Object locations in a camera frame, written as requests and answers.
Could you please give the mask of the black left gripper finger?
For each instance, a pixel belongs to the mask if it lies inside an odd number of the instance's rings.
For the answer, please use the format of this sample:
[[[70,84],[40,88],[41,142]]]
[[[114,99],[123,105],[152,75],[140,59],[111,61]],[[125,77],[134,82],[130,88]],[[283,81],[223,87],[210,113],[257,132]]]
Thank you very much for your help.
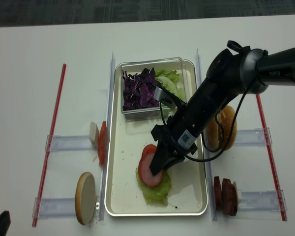
[[[10,224],[10,212],[5,210],[0,214],[0,236],[6,236]]]

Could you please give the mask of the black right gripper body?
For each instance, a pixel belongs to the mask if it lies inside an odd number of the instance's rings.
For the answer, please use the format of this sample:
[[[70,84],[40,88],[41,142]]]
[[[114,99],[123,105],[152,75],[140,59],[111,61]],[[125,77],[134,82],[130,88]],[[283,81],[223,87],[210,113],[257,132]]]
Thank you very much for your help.
[[[157,145],[167,145],[174,155],[174,157],[185,157],[191,161],[197,162],[196,158],[188,156],[189,153],[194,154],[197,151],[195,138],[187,129],[182,133],[179,139],[176,141],[170,134],[167,125],[156,125],[151,134],[155,141],[158,141]]]

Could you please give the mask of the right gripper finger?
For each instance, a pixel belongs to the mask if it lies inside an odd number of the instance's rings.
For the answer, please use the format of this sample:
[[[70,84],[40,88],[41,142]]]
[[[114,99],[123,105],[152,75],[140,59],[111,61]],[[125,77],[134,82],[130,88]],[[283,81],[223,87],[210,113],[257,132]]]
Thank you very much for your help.
[[[167,170],[174,164],[174,155],[167,145],[158,145],[149,169],[153,176]]]
[[[178,163],[181,163],[185,160],[185,157],[173,157],[173,158],[169,158],[165,165],[164,165],[164,171],[168,170],[169,168],[171,168],[172,166],[178,164]]]

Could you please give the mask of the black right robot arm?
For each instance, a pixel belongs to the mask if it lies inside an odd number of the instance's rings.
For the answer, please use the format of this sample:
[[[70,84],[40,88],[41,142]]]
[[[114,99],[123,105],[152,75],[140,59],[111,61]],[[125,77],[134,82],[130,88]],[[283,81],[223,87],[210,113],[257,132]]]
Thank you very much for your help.
[[[187,102],[157,87],[154,98],[177,111],[151,131],[157,141],[151,173],[157,175],[190,159],[197,150],[196,139],[219,111],[238,95],[260,94],[270,85],[295,86],[295,48],[269,55],[266,50],[229,41]]]

